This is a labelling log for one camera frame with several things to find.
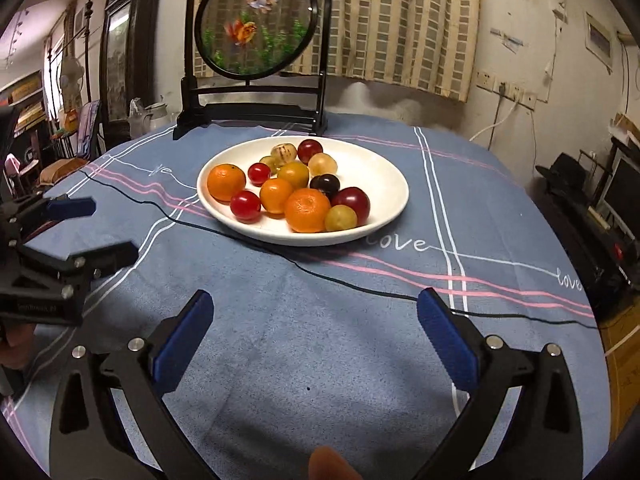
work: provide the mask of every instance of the wooden floor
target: wooden floor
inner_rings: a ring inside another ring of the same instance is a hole
[[[600,328],[611,389],[613,442],[640,401],[640,298]]]

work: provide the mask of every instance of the white plate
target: white plate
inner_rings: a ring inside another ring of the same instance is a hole
[[[318,137],[325,153],[338,163],[337,177],[341,188],[356,186],[363,190],[371,202],[371,212],[367,223],[355,229],[333,233],[295,233],[284,219],[269,218],[263,214],[260,221],[253,224],[239,222],[225,203],[215,200],[207,190],[207,177],[214,166],[235,164],[245,173],[254,162],[269,155],[277,144],[290,142],[298,146],[308,137],[282,136],[265,137],[237,144],[217,154],[207,162],[198,175],[198,197],[202,205],[214,218],[239,233],[256,240],[272,244],[295,247],[326,246],[350,242],[369,235],[396,218],[409,200],[409,186],[398,168],[386,158],[366,148],[336,139]],[[247,179],[246,188],[259,195],[260,188],[252,186]]]

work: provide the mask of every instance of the plate of fruit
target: plate of fruit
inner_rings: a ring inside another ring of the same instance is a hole
[[[369,235],[409,200],[402,173],[366,148],[324,137],[265,137],[207,162],[196,184],[211,215],[250,238],[328,246]]]

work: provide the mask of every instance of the dark purple fruit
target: dark purple fruit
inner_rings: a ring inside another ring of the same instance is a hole
[[[331,200],[338,191],[340,191],[340,180],[338,180],[338,177],[335,175],[326,173],[313,177],[311,183],[309,183],[309,187],[322,191],[322,193]]]

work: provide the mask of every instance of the red cherry tomato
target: red cherry tomato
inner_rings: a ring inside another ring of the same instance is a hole
[[[262,203],[255,193],[245,189],[231,197],[229,207],[231,208],[231,212],[239,220],[243,222],[255,222],[260,218]]]
[[[322,144],[315,139],[305,139],[298,146],[298,158],[303,164],[308,164],[309,160],[316,153],[322,153]]]
[[[260,187],[271,178],[271,168],[262,162],[256,162],[249,167],[246,174],[249,177],[249,182]]]
[[[356,212],[358,225],[363,225],[369,218],[371,202],[367,194],[359,187],[345,187],[331,200],[331,205],[347,205]]]

